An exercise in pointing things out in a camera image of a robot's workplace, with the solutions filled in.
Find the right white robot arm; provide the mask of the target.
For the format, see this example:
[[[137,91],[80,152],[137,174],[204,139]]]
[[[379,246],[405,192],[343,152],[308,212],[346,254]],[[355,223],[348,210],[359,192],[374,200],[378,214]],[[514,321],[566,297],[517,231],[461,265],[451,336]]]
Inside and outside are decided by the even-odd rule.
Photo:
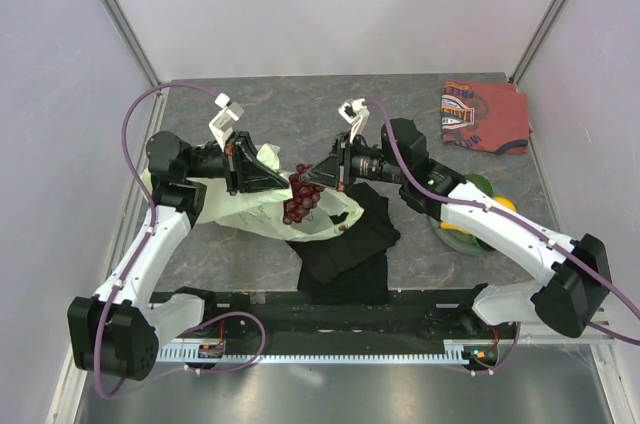
[[[580,337],[609,291],[606,248],[586,234],[574,239],[498,203],[463,175],[430,158],[425,136],[408,119],[381,129],[381,143],[339,134],[329,156],[303,172],[302,181],[344,191],[358,179],[394,183],[414,211],[463,229],[507,256],[530,281],[479,285],[473,303],[458,312],[467,336],[483,336],[507,322],[540,321],[569,338]]]

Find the light green plastic bag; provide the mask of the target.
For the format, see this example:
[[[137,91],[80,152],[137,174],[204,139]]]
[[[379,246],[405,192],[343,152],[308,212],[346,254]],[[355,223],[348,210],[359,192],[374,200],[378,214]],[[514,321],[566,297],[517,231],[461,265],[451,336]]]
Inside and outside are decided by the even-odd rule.
[[[256,149],[263,164],[288,179],[280,170],[277,148]],[[176,245],[195,225],[210,222],[282,241],[323,241],[341,235],[363,215],[355,201],[325,188],[317,207],[301,223],[285,225],[283,203],[292,197],[290,187],[230,195],[225,155],[215,141],[192,146],[162,131],[148,141],[146,156],[148,169],[141,179],[151,209],[142,231],[154,244]]]

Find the red grape bunch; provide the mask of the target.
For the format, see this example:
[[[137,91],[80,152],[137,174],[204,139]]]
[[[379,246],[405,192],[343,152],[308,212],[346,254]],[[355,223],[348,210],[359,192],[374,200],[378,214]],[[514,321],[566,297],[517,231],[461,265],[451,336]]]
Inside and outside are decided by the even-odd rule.
[[[282,221],[285,225],[301,223],[317,207],[324,188],[302,178],[310,169],[311,165],[299,163],[295,172],[288,177],[292,197],[283,203]]]

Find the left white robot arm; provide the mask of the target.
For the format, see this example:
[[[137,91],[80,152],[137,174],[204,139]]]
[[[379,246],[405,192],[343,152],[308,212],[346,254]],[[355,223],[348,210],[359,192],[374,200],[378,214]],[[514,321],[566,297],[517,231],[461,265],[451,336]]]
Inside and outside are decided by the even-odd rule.
[[[209,292],[175,292],[152,307],[150,300],[169,258],[189,234],[205,204],[205,179],[219,179],[230,196],[286,190],[289,181],[258,158],[250,135],[231,134],[220,145],[192,146],[160,131],[146,144],[150,207],[120,263],[89,298],[77,297],[67,319],[77,368],[141,381],[158,352],[192,331],[208,337],[219,326]]]

